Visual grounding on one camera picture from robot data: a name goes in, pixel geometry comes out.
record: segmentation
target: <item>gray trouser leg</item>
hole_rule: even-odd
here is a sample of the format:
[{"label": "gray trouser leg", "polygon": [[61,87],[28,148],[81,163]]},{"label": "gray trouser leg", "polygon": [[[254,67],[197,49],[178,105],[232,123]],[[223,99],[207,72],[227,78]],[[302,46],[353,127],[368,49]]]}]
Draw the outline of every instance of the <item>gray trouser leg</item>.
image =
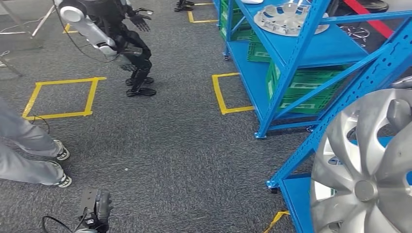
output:
[{"label": "gray trouser leg", "polygon": [[62,177],[62,169],[47,162],[25,159],[0,143],[0,179],[52,185]]},{"label": "gray trouser leg", "polygon": [[[15,142],[28,153],[55,157],[60,148],[38,126],[30,124],[0,98],[0,137]],[[63,177],[52,164],[23,158],[0,143],[0,178],[51,185]]]},{"label": "gray trouser leg", "polygon": [[55,157],[60,148],[38,126],[30,124],[0,98],[0,137],[14,141],[30,154]]}]

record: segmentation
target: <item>robot's right foot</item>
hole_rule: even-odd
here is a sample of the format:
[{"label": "robot's right foot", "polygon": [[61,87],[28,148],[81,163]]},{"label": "robot's right foot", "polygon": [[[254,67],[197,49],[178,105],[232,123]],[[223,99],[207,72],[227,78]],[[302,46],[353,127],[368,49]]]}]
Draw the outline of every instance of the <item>robot's right foot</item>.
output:
[{"label": "robot's right foot", "polygon": [[185,5],[194,6],[194,2],[192,2],[192,1],[186,1],[186,2],[185,2]]},{"label": "robot's right foot", "polygon": [[[154,81],[155,81],[155,80],[154,80],[153,78],[151,78],[151,77],[147,77],[147,78],[144,79],[144,83],[146,83],[146,84],[151,84],[151,83],[153,83]],[[132,79],[132,78],[126,79],[126,86],[133,86],[134,82],[135,82],[135,80]]]},{"label": "robot's right foot", "polygon": [[156,95],[156,91],[150,88],[143,87],[139,89],[138,91],[134,91],[132,89],[126,91],[126,95],[128,97],[134,97],[134,96],[154,96]]},{"label": "robot's right foot", "polygon": [[178,6],[174,9],[175,12],[179,12],[179,11],[192,11],[193,8],[190,6]]}]

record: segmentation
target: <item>black and white sneaker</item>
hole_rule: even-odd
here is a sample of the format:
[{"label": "black and white sneaker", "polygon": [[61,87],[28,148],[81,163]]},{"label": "black and white sneaker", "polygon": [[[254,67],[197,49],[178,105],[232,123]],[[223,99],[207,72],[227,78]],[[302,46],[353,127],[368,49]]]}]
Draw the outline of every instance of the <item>black and white sneaker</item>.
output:
[{"label": "black and white sneaker", "polygon": [[59,140],[53,140],[58,147],[60,148],[60,153],[57,154],[56,159],[59,161],[64,161],[70,157],[70,152],[66,149],[66,147],[63,145],[63,143]]},{"label": "black and white sneaker", "polygon": [[[56,163],[55,161],[47,161],[47,162],[51,163],[56,168],[62,169],[62,166],[60,166],[60,164]],[[58,183],[55,183],[54,185],[56,185],[59,188],[67,188],[71,185],[72,182],[73,180],[63,172],[62,179]]]}]

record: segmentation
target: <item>blue shelf post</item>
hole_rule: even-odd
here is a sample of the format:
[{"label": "blue shelf post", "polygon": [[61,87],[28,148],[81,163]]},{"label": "blue shelf post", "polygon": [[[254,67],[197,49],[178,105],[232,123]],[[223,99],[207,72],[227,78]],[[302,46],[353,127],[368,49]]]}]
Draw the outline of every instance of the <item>blue shelf post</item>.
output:
[{"label": "blue shelf post", "polygon": [[386,88],[395,81],[399,74],[412,65],[412,20],[408,18],[394,36],[379,50],[380,55],[365,68],[358,78],[349,85],[339,99],[323,115],[321,123],[300,145],[295,153],[285,164],[267,181],[269,188],[279,187],[279,183],[287,178],[305,159],[307,159],[318,147],[322,135],[329,122],[343,108],[350,105],[359,97]]},{"label": "blue shelf post", "polygon": [[229,0],[229,5],[228,5],[228,9],[227,9],[227,22],[226,22],[226,25],[224,25],[224,27],[226,28],[226,38],[225,38],[225,40],[226,40],[226,49],[223,53],[225,60],[229,60],[229,55],[230,55],[230,50],[229,50],[229,46],[227,45],[227,43],[232,38],[233,1],[234,0]]},{"label": "blue shelf post", "polygon": [[221,8],[221,0],[213,0],[213,4],[215,5],[216,11],[218,13],[218,23],[216,24],[216,26],[220,27],[220,8]]},{"label": "blue shelf post", "polygon": [[313,1],[308,16],[306,17],[305,23],[296,41],[297,43],[292,50],[292,55],[285,63],[285,66],[280,67],[281,74],[279,84],[270,101],[269,110],[261,121],[259,130],[255,133],[256,138],[266,137],[266,132],[274,119],[276,110],[286,92],[286,89],[291,84],[293,75],[299,66],[300,58],[302,58],[305,54],[311,38],[315,35],[316,29],[322,20],[323,14],[329,5],[329,2],[330,0]]}]

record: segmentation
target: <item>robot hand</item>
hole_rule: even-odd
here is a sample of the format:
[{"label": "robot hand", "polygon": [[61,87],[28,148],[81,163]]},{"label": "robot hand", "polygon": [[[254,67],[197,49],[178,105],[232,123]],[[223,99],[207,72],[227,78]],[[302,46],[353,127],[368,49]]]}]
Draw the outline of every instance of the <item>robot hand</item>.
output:
[{"label": "robot hand", "polygon": [[146,8],[139,8],[133,11],[133,15],[129,16],[130,21],[140,30],[143,32],[150,31],[149,25],[146,23],[145,19],[152,20],[149,16],[140,15],[139,12],[145,11],[148,14],[153,14],[153,11],[146,9]]}]

